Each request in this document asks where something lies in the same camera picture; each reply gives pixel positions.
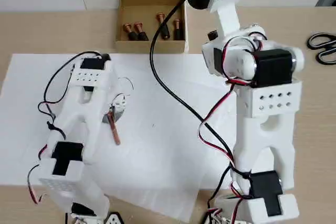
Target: white paper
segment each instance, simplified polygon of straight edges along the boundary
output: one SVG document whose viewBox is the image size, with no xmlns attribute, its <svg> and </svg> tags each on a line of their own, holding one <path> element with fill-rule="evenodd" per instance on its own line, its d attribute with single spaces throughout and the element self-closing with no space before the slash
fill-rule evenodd
<svg viewBox="0 0 336 224">
<path fill-rule="evenodd" d="M 27 172 L 49 135 L 48 118 L 37 111 L 37 104 L 50 76 L 70 57 L 12 57 L 0 96 L 0 155 L 5 161 L 0 163 L 0 184 L 25 185 Z M 198 119 L 159 86 L 148 55 L 111 58 L 118 76 L 132 80 L 134 91 L 117 122 L 120 146 L 114 144 L 109 126 L 102 126 L 98 162 L 89 167 L 92 175 L 106 194 L 188 222 L 198 190 L 215 188 L 228 162 L 197 139 Z M 154 61 L 164 82 L 202 116 L 227 91 L 222 78 L 208 74 L 201 55 L 155 55 Z M 68 77 L 69 68 L 55 79 L 49 99 L 62 95 Z M 129 92 L 127 82 L 124 89 Z M 231 147 L 236 136 L 235 107 L 232 95 L 210 121 Z M 56 106 L 56 114 L 60 109 L 61 105 Z M 214 141 L 207 130 L 202 134 Z M 77 142 L 81 137 L 70 134 L 68 140 Z"/>
</svg>

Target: brown cardboard box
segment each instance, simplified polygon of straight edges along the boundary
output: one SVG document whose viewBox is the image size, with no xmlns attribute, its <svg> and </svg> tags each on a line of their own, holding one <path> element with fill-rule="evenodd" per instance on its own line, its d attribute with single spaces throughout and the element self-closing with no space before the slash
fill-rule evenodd
<svg viewBox="0 0 336 224">
<path fill-rule="evenodd" d="M 120 0 L 118 23 L 116 32 L 116 49 L 120 53 L 148 54 L 153 36 L 160 23 L 156 18 L 157 13 L 167 15 L 179 0 Z M 182 6 L 168 22 L 170 39 L 163 40 L 159 36 L 155 44 L 155 53 L 159 54 L 180 54 L 185 51 L 185 40 L 174 40 L 174 19 L 179 18 L 185 24 L 185 5 Z M 127 33 L 123 30 L 123 24 L 143 23 L 143 30 L 150 41 L 129 41 Z"/>
</svg>

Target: scissors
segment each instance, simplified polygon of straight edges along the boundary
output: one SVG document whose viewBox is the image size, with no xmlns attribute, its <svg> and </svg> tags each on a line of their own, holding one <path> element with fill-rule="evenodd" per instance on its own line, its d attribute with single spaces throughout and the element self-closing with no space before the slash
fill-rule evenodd
<svg viewBox="0 0 336 224">
<path fill-rule="evenodd" d="M 327 42 L 320 44 L 314 44 L 313 41 L 317 38 L 326 38 Z M 321 51 L 316 55 L 316 60 L 318 63 L 323 65 L 336 65 L 336 60 L 325 60 L 324 57 L 336 52 L 336 36 L 328 33 L 318 33 L 312 35 L 307 40 L 307 47 L 311 50 L 318 50 L 324 48 L 324 51 Z"/>
</svg>

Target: black cable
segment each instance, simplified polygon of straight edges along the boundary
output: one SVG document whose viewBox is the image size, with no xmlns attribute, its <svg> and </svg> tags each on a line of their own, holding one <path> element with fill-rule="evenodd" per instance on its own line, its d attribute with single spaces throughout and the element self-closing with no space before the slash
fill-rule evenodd
<svg viewBox="0 0 336 224">
<path fill-rule="evenodd" d="M 253 32 L 250 33 L 248 36 L 250 37 L 250 36 L 253 35 L 253 34 L 259 34 L 259 35 L 263 36 L 264 40 L 268 40 L 268 38 L 266 37 L 266 35 L 263 34 L 263 33 L 261 33 L 261 32 L 259 32 L 259 31 L 253 31 Z"/>
<path fill-rule="evenodd" d="M 151 43 L 151 49 L 150 49 L 150 65 L 151 65 L 151 69 L 152 72 L 154 74 L 154 77 L 156 78 L 156 80 L 158 81 L 158 83 L 160 84 L 161 87 L 163 87 L 163 89 L 169 93 L 174 99 L 176 99 L 180 104 L 182 104 L 183 106 L 185 106 L 190 112 L 192 112 L 194 114 L 194 116 L 196 116 L 201 122 L 204 121 L 204 119 L 200 116 L 200 114 L 194 110 L 189 104 L 187 104 L 184 100 L 182 100 L 178 95 L 176 95 L 172 90 L 170 90 L 167 85 L 160 79 L 155 66 L 154 66 L 154 60 L 153 60 L 153 56 L 154 56 L 154 48 L 155 48 L 155 44 L 156 44 L 156 40 L 158 39 L 159 35 L 160 35 L 160 31 L 162 30 L 162 28 L 167 24 L 167 22 L 170 20 L 170 18 L 174 15 L 174 13 L 183 5 L 183 3 L 187 1 L 187 0 L 180 0 L 178 2 L 178 4 L 171 10 L 171 12 L 167 15 L 166 19 L 162 22 L 162 24 L 159 26 L 159 28 L 157 29 L 152 43 Z M 221 138 L 221 136 L 209 125 L 209 124 L 205 124 L 205 126 L 209 129 L 209 131 L 223 144 L 223 146 L 225 147 L 226 151 L 228 152 L 228 154 L 232 157 L 233 159 L 233 154 L 232 151 L 230 150 L 229 146 L 226 144 L 226 142 Z"/>
<path fill-rule="evenodd" d="M 208 199 L 208 202 L 207 202 L 208 209 L 210 208 L 210 201 L 213 200 L 216 197 L 216 195 L 218 194 L 220 188 L 222 187 L 222 183 L 224 181 L 224 178 L 225 178 L 226 174 L 229 172 L 230 169 L 231 169 L 231 167 L 227 166 L 227 168 L 225 169 L 225 171 L 223 172 L 223 174 L 221 176 L 221 179 L 219 180 L 219 183 L 217 185 L 216 190 L 214 191 L 214 193 L 212 194 L 212 196 Z"/>
<path fill-rule="evenodd" d="M 52 101 L 43 101 L 43 102 L 40 102 L 40 103 L 38 104 L 38 106 L 37 106 L 38 111 L 41 112 L 42 114 L 45 114 L 45 115 L 50 116 L 51 119 L 52 119 L 52 122 L 53 122 L 53 123 L 54 123 L 54 120 L 55 120 L 55 118 L 56 118 L 55 114 L 53 114 L 53 113 L 50 114 L 50 113 L 48 113 L 48 112 L 45 112 L 45 111 L 41 110 L 40 106 L 41 106 L 42 104 L 47 104 L 47 105 L 49 105 L 49 104 L 57 104 L 57 103 L 61 102 L 61 101 L 63 100 L 63 98 L 65 97 L 67 91 L 68 91 L 68 87 L 69 87 L 69 82 L 70 82 L 71 76 L 72 76 L 72 73 L 71 73 L 70 76 L 69 76 L 69 79 L 68 79 L 68 82 L 67 82 L 67 86 L 66 86 L 66 88 L 65 88 L 65 90 L 64 90 L 64 93 L 63 93 L 63 95 L 61 96 L 60 99 L 58 99 L 57 101 L 54 101 L 54 102 L 52 102 Z"/>
<path fill-rule="evenodd" d="M 64 93 L 63 93 L 63 95 L 61 96 L 60 99 L 58 99 L 57 101 L 48 101 L 48 100 L 47 100 L 47 92 L 48 92 L 48 89 L 49 89 L 49 87 L 50 87 L 52 81 L 53 81 L 54 78 L 56 77 L 56 75 L 57 75 L 59 72 L 61 72 L 62 69 L 63 69 L 64 67 L 66 67 L 69 63 L 71 63 L 73 60 L 75 60 L 76 58 L 78 58 L 78 57 L 80 57 L 80 56 L 82 56 L 82 55 L 85 55 L 85 54 L 95 54 L 96 56 L 100 56 L 100 57 L 102 57 L 102 55 L 101 55 L 99 52 L 95 52 L 95 51 L 84 51 L 84 52 L 81 52 L 80 54 L 77 54 L 77 55 L 73 56 L 71 59 L 69 59 L 67 62 L 65 62 L 65 63 L 64 63 L 64 64 L 63 64 L 63 65 L 62 65 L 62 66 L 61 66 L 61 67 L 60 67 L 60 68 L 53 74 L 53 76 L 51 76 L 51 78 L 50 78 L 50 80 L 48 81 L 48 84 L 47 84 L 47 86 L 46 86 L 46 88 L 45 88 L 45 90 L 44 90 L 43 101 L 40 102 L 40 103 L 38 104 L 38 106 L 37 106 L 37 109 L 38 109 L 39 112 L 41 112 L 42 114 L 45 114 L 45 115 L 48 115 L 49 117 L 51 117 L 52 122 L 51 122 L 51 123 L 50 123 L 49 121 L 47 122 L 47 124 L 48 124 L 48 128 L 49 128 L 50 130 L 56 130 L 56 131 L 58 131 L 58 132 L 62 135 L 62 137 L 64 138 L 64 140 L 66 139 L 66 135 L 65 135 L 64 131 L 63 131 L 62 129 L 60 129 L 60 128 L 54 126 L 54 122 L 55 122 L 55 118 L 56 118 L 56 116 L 55 116 L 55 114 L 52 112 L 52 110 L 51 110 L 49 104 L 57 104 L 57 103 L 59 103 L 60 101 L 63 100 L 63 98 L 65 97 L 65 95 L 66 95 L 66 93 L 67 93 L 67 91 L 68 91 L 69 82 L 70 82 L 72 73 L 70 74 L 70 77 L 69 77 L 68 82 L 67 82 L 67 86 L 66 86 L 65 91 L 64 91 Z M 48 113 L 48 112 L 45 112 L 45 111 L 43 111 L 43 110 L 40 109 L 40 106 L 41 106 L 42 104 L 45 104 L 45 105 L 46 105 L 47 110 L 48 110 L 49 113 Z"/>
<path fill-rule="evenodd" d="M 70 62 L 72 62 L 73 60 L 75 60 L 76 58 L 78 58 L 79 56 L 85 55 L 85 54 L 95 54 L 96 56 L 100 56 L 102 57 L 102 55 L 99 52 L 95 52 L 95 51 L 84 51 L 81 52 L 80 54 L 77 54 L 75 56 L 73 56 L 70 60 L 68 60 L 67 62 L 65 62 L 54 74 L 53 76 L 51 76 L 45 90 L 44 90 L 44 94 L 43 94 L 43 102 L 46 103 L 47 109 L 49 111 L 50 114 L 53 114 L 53 112 L 51 111 L 49 105 L 48 105 L 48 101 L 47 101 L 47 92 L 49 89 L 49 86 L 51 85 L 52 81 L 54 80 L 54 78 L 56 77 L 56 75 L 64 68 L 66 67 Z"/>
</svg>

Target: wooden table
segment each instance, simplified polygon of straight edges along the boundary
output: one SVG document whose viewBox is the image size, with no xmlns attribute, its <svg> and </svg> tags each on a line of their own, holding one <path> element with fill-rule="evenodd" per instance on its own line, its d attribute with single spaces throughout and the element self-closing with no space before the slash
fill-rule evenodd
<svg viewBox="0 0 336 224">
<path fill-rule="evenodd" d="M 206 11 L 188 9 L 190 53 L 200 53 L 207 32 L 215 29 Z M 305 42 L 315 31 L 336 33 L 336 8 L 239 8 L 242 26 L 259 23 L 267 36 L 300 47 L 306 54 L 301 110 L 297 115 L 295 181 L 300 218 L 289 223 L 334 223 L 336 220 L 336 67 L 314 60 Z M 63 54 L 88 49 L 114 52 L 116 12 L 0 14 L 0 84 L 13 53 Z M 210 192 L 200 191 L 191 223 L 198 223 Z M 117 199 L 111 207 L 129 223 L 178 223 Z M 56 224 L 64 214 L 51 200 L 35 207 L 25 187 L 0 187 L 0 223 Z"/>
</svg>

